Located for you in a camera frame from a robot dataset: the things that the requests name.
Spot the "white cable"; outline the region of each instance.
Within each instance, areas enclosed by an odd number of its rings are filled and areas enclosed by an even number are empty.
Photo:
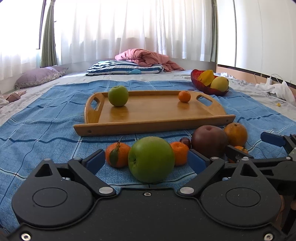
[[[284,80],[281,76],[279,76],[278,74],[272,74],[271,76],[270,76],[270,78],[273,76],[273,75],[277,75],[278,77],[280,77],[282,80]]]

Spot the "yellow pear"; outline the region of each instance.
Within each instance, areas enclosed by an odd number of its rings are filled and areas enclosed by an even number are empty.
[[[215,78],[211,83],[211,88],[220,90],[222,92],[226,91],[228,89],[228,79],[225,77],[217,77]]]

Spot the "sheer curtain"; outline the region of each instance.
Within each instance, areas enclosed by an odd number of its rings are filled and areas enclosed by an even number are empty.
[[[0,3],[0,80],[39,67],[41,0]]]
[[[58,62],[114,58],[130,48],[210,61],[211,8],[211,0],[58,0]]]

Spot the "wooden tray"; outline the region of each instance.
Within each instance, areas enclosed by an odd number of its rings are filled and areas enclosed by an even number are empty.
[[[191,100],[182,103],[180,91],[129,91],[125,106],[114,107],[108,101],[108,92],[94,93],[86,102],[85,124],[74,125],[79,136],[105,136],[157,131],[194,129],[202,125],[221,126],[234,121],[212,97],[189,91]],[[204,105],[198,98],[211,101]],[[95,100],[97,106],[92,108]]]

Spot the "small yellow object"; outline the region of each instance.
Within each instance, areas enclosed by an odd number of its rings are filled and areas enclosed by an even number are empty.
[[[228,90],[229,81],[225,77],[217,77],[212,81],[211,88],[225,92]]]
[[[205,86],[209,86],[214,80],[214,72],[211,69],[208,69],[200,74],[197,80],[201,81]]]

